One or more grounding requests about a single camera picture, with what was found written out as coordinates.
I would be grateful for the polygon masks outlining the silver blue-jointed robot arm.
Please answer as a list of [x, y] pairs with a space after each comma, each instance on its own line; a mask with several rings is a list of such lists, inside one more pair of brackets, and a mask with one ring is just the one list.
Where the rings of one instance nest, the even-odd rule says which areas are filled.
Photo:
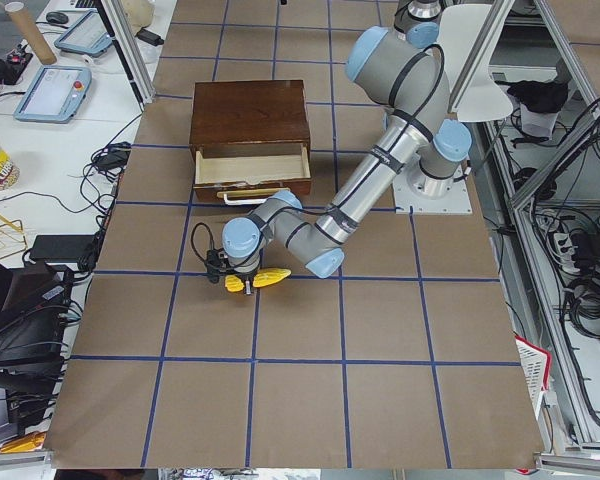
[[260, 261], [261, 251], [278, 241], [304, 267], [327, 278], [342, 264], [347, 239], [391, 186], [414, 155], [440, 153], [462, 161], [471, 136], [458, 121], [447, 119], [450, 88], [445, 53], [438, 42], [436, 20], [419, 21], [402, 1], [397, 12], [407, 16], [393, 29], [373, 26], [356, 40], [346, 62], [347, 78], [374, 103], [390, 108], [388, 125], [352, 176], [314, 222], [289, 191], [268, 197], [247, 216], [225, 224], [222, 251], [229, 267]]

